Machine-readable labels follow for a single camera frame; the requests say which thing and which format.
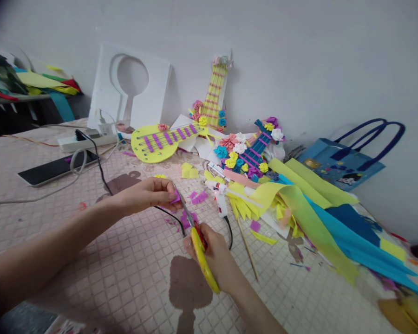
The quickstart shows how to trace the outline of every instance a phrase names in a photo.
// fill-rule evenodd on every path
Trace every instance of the scissors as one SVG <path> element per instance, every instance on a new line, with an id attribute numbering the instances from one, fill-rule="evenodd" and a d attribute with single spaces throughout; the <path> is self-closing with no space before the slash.
<path id="1" fill-rule="evenodd" d="M 209 269 L 208 263 L 206 262 L 206 258 L 204 257 L 204 253 L 208 248 L 208 243 L 204 240 L 203 234 L 201 233 L 200 227 L 198 226 L 198 222 L 194 220 L 193 216 L 190 214 L 189 210 L 186 207 L 186 203 L 181 195 L 181 193 L 177 190 L 178 195 L 180 196 L 181 203 L 183 204 L 184 212 L 186 213 L 187 221 L 189 222 L 191 229 L 190 229 L 190 238 L 192 239 L 192 244 L 194 245 L 196 258 L 198 263 L 200 264 L 201 271 L 206 278 L 210 288 L 216 294 L 220 293 L 220 288 L 218 287 L 215 278 L 212 276 L 212 273 Z"/>

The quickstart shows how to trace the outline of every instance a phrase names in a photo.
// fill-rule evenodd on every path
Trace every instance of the foam guitar craft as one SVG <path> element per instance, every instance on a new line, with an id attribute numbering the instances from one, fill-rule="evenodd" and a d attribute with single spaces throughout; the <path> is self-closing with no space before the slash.
<path id="1" fill-rule="evenodd" d="M 205 136 L 212 145 L 207 126 L 198 122 L 158 131 L 157 125 L 147 125 L 131 134 L 131 148 L 136 157 L 145 163 L 158 163 L 170 158 L 178 148 L 178 143 L 197 135 Z"/>

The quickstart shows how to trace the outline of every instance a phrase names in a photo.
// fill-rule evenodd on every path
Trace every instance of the scissor blade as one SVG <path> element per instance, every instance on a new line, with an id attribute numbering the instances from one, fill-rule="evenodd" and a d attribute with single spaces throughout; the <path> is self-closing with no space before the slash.
<path id="1" fill-rule="evenodd" d="M 177 190 L 177 191 L 178 191 L 178 195 L 180 195 L 180 200 L 181 200 L 181 203 L 183 204 L 183 209 L 184 209 L 184 212 L 186 213 L 187 221 L 189 222 L 190 226 L 195 227 L 194 218 L 190 214 L 189 210 L 187 209 L 187 206 L 186 206 L 186 203 L 184 202 L 183 196 L 181 195 L 181 193 L 179 192 L 179 190 Z"/>

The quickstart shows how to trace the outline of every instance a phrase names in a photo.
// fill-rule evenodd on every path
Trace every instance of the white paper flower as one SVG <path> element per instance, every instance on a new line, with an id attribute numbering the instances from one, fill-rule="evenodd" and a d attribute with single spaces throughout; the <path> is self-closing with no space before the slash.
<path id="1" fill-rule="evenodd" d="M 283 133 L 282 130 L 279 128 L 275 128 L 272 132 L 271 132 L 271 137 L 275 140 L 275 141 L 281 141 L 283 139 Z"/>
<path id="2" fill-rule="evenodd" d="M 246 136 L 241 132 L 236 134 L 235 137 L 237 138 L 238 142 L 240 142 L 240 143 L 244 143 L 246 141 Z"/>
<path id="3" fill-rule="evenodd" d="M 243 143 L 236 143 L 235 145 L 234 145 L 234 152 L 236 152 L 236 153 L 238 153 L 238 154 L 243 154 L 243 153 L 245 153 L 245 151 L 246 151 L 246 149 L 247 149 L 248 147 L 246 146 L 246 144 L 243 144 Z"/>

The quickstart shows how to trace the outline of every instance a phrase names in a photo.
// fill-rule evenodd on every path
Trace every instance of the blue gift bag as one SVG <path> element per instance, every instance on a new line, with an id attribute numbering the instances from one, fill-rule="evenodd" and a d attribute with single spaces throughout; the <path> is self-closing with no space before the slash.
<path id="1" fill-rule="evenodd" d="M 353 145 L 345 146 L 340 141 L 364 126 L 382 122 L 364 136 L 359 138 Z M 375 158 L 371 158 L 363 153 L 361 149 L 373 141 L 388 125 L 396 124 L 399 130 L 392 141 Z M 349 131 L 339 139 L 331 141 L 327 138 L 319 138 L 312 146 L 303 152 L 297 160 L 310 167 L 322 179 L 334 184 L 344 191 L 350 191 L 358 185 L 372 177 L 374 174 L 385 168 L 380 159 L 398 143 L 405 132 L 405 126 L 398 122 L 388 122 L 383 118 L 376 118 L 367 121 L 353 130 Z M 354 148 L 358 143 L 369 135 L 372 136 L 358 148 Z"/>

